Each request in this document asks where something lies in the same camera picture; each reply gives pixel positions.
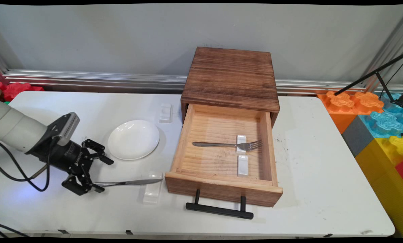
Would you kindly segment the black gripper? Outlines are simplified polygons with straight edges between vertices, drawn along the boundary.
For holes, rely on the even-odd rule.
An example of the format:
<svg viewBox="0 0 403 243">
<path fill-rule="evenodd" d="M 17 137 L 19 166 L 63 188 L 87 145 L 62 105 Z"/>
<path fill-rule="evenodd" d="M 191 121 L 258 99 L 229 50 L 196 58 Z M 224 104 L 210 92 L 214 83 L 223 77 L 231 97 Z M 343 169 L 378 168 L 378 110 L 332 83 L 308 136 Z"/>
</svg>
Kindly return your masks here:
<svg viewBox="0 0 403 243">
<path fill-rule="evenodd" d="M 107 157 L 105 146 L 87 139 L 82 145 L 70 140 L 66 145 L 53 144 L 53 138 L 48 137 L 40 140 L 29 151 L 40 161 L 49 163 L 51 166 L 69 175 L 62 182 L 62 186 L 76 195 L 87 194 L 91 189 L 102 193 L 105 189 L 92 182 L 89 175 L 89 160 L 99 159 L 106 165 L 114 164 L 114 161 Z"/>
</svg>

